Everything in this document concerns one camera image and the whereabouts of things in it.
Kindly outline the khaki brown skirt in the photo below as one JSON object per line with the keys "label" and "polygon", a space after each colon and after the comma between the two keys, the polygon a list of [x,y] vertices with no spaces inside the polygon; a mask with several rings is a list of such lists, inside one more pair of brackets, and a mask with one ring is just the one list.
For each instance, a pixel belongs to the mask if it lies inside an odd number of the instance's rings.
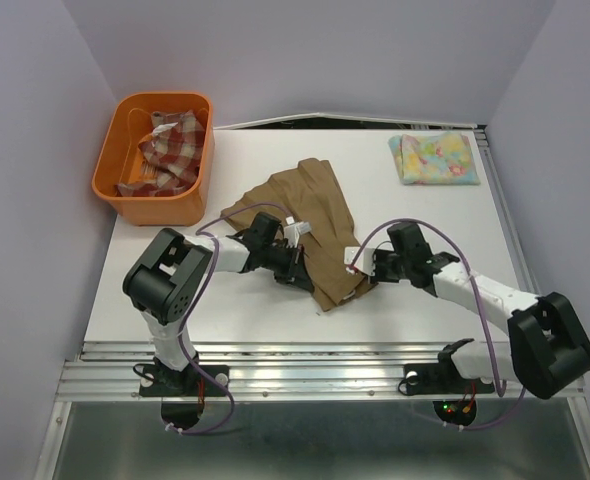
{"label": "khaki brown skirt", "polygon": [[358,240],[353,216],[329,161],[304,159],[293,169],[274,173],[221,214],[240,231],[250,226],[259,211],[281,220],[290,213],[310,224],[311,231],[301,243],[314,285],[313,298],[322,311],[333,310],[372,289],[362,274],[346,270],[344,250],[356,246]]}

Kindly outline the pastel floral skirt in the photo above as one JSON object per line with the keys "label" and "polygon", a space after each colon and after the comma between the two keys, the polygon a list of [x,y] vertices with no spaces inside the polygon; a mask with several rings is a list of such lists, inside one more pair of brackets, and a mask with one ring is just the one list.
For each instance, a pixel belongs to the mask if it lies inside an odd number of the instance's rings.
{"label": "pastel floral skirt", "polygon": [[479,185],[469,140],[460,133],[397,135],[388,140],[404,185]]}

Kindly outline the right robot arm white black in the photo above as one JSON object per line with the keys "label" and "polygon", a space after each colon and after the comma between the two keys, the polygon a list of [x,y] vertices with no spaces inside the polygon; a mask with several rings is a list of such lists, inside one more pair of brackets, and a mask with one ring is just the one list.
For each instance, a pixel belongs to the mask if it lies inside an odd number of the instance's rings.
{"label": "right robot arm white black", "polygon": [[372,284],[407,281],[431,296],[479,315],[485,334],[495,326],[508,338],[466,338],[445,346],[433,363],[411,367],[408,395],[459,392],[468,381],[492,382],[503,391],[517,382],[532,395],[549,399],[590,371],[590,340],[571,302],[563,295],[517,290],[473,271],[458,247],[435,253],[421,223],[384,224],[389,249],[363,246],[346,256]]}

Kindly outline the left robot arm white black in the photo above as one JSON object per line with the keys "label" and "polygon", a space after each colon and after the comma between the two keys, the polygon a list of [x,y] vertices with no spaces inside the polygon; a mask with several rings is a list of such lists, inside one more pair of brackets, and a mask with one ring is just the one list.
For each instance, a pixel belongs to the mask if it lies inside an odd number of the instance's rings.
{"label": "left robot arm white black", "polygon": [[155,353],[153,363],[135,372],[148,386],[174,393],[190,392],[201,375],[186,323],[196,302],[217,272],[246,274],[268,270],[278,284],[312,293],[301,237],[311,232],[307,222],[289,217],[281,222],[265,212],[235,234],[186,236],[160,230],[123,281],[122,289],[146,321]]}

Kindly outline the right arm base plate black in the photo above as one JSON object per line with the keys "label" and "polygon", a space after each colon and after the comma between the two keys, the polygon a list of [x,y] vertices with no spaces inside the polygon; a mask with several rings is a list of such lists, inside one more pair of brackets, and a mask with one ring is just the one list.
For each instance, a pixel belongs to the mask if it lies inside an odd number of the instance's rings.
{"label": "right arm base plate black", "polygon": [[411,363],[404,366],[398,392],[405,396],[448,395],[495,392],[492,384],[479,378],[463,378],[453,365],[439,363]]}

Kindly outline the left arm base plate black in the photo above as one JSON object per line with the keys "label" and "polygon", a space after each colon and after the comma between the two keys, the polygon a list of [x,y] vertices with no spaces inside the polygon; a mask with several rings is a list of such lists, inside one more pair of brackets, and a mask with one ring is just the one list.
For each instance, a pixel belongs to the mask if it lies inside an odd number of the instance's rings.
{"label": "left arm base plate black", "polygon": [[140,379],[139,395],[144,398],[225,396],[220,384],[214,385],[191,366],[176,371],[161,363],[137,363],[133,372]]}

